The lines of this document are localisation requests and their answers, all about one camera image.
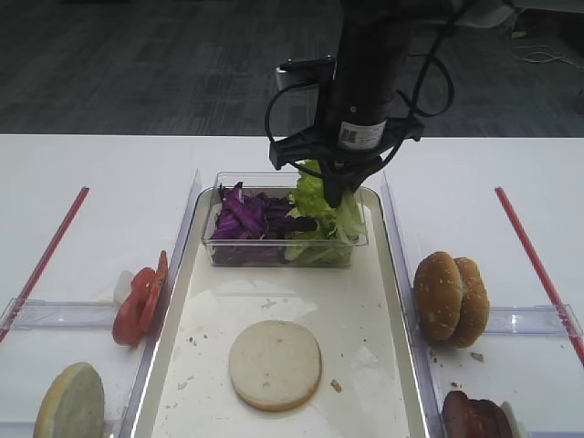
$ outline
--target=gray carpet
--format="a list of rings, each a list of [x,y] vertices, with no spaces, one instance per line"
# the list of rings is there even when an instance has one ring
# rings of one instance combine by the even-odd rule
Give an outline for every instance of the gray carpet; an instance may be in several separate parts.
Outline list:
[[[263,135],[274,67],[334,54],[339,28],[338,0],[0,0],[0,132]],[[412,50],[433,35],[420,32]],[[509,44],[496,29],[446,40],[440,57],[456,101],[428,120],[426,135],[584,136],[574,110],[584,74],[516,62]],[[403,89],[419,66],[408,63]],[[444,100],[432,73],[421,104]],[[282,99],[275,134],[307,126],[314,103],[307,93]],[[396,103],[395,115],[402,111]]]

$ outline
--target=barcode sticker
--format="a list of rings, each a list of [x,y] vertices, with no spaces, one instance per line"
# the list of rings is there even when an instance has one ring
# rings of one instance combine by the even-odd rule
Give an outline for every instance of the barcode sticker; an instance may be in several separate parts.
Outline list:
[[[385,121],[372,126],[353,125],[343,121],[340,124],[339,144],[348,149],[373,149],[383,136]]]

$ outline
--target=robotic arm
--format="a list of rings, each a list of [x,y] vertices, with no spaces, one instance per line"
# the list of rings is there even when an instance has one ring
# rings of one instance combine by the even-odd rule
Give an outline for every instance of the robotic arm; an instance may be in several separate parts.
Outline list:
[[[276,69],[280,90],[268,104],[266,135],[270,161],[277,170],[291,164],[322,178],[325,198],[336,207],[343,192],[353,192],[395,155],[404,140],[418,141],[423,125],[415,119],[417,96],[433,56],[454,25],[491,27],[503,22],[515,6],[555,11],[582,11],[581,0],[341,0],[344,22],[337,57],[289,60]],[[391,117],[395,82],[420,23],[446,24],[436,38],[414,88],[406,118]],[[318,86],[318,105],[311,127],[281,141],[269,128],[276,100],[291,89]],[[320,173],[297,162],[316,159]]]

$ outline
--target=clear plastic container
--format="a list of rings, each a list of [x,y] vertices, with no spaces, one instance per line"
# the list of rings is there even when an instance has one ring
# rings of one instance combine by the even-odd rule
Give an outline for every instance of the clear plastic container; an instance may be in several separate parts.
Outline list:
[[[353,248],[368,244],[366,234],[359,235],[350,244],[340,240],[219,240],[212,239],[221,212],[219,187],[232,188],[243,183],[244,195],[254,196],[261,192],[269,197],[287,197],[296,187],[297,172],[221,172],[215,178],[212,201],[205,220],[202,243],[214,266],[350,266]],[[361,220],[364,221],[361,192],[355,192]],[[304,248],[302,256],[294,253]]]

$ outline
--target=red straw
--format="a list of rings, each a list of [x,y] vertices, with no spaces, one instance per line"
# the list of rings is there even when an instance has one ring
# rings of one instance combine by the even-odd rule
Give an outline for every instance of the red straw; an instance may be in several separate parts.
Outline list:
[[[566,311],[563,308],[562,300],[559,297],[559,294],[556,288],[554,287],[554,284],[551,282],[551,279],[549,278],[548,272],[546,272],[543,263],[541,263],[541,260],[537,256],[536,249],[533,247],[533,245],[531,245],[529,237],[527,237],[526,230],[523,228],[523,225],[519,221],[519,218],[517,217],[517,214],[513,209],[513,205],[511,205],[511,203],[509,202],[509,198],[507,198],[507,195],[505,194],[503,187],[495,188],[495,193],[499,197],[499,201],[503,205],[503,208],[505,209],[505,213],[507,213],[509,221],[511,221],[513,228],[515,228],[517,237],[519,237],[521,244],[525,248],[527,256],[529,257],[529,260],[531,260],[531,265],[533,265],[534,269],[536,270],[537,276],[539,276],[539,281],[541,281],[541,284],[546,290],[549,300],[554,306],[558,307],[560,318],[564,326],[566,326],[567,332],[572,334],[576,333],[576,330],[572,324],[571,319],[566,314]],[[571,336],[569,340],[572,342],[572,346],[574,347],[576,354],[578,354],[580,362],[582,363],[582,365],[584,365],[584,344],[582,343],[582,338]]]
[[[47,249],[45,250],[45,253],[43,254],[42,257],[40,257],[40,260],[36,264],[35,270],[33,270],[33,273],[30,275],[30,277],[26,281],[26,284],[23,287],[22,291],[20,292],[20,295],[16,299],[15,306],[12,309],[12,312],[10,312],[10,316],[7,319],[6,327],[4,327],[4,328],[2,328],[2,330],[0,330],[0,342],[2,342],[4,340],[4,338],[8,334],[8,331],[10,331],[10,326],[15,321],[16,317],[18,316],[18,312],[20,312],[20,309],[25,304],[26,299],[28,298],[28,296],[32,292],[33,287],[35,287],[35,284],[37,283],[41,274],[45,270],[45,267],[47,266],[48,261],[50,260],[51,256],[55,252],[55,249],[57,249],[59,242],[63,238],[63,235],[65,234],[65,232],[67,231],[69,226],[71,225],[73,218],[75,217],[75,215],[79,211],[79,208],[83,204],[83,201],[85,201],[85,198],[87,197],[88,193],[89,193],[88,187],[81,188],[81,190],[79,191],[79,194],[77,195],[77,198],[75,198],[75,201],[73,202],[73,204],[69,208],[69,211],[67,212],[67,215],[63,219],[63,222],[61,222],[61,225],[57,229],[57,232],[55,233],[55,235],[51,239],[50,243],[48,244]]]

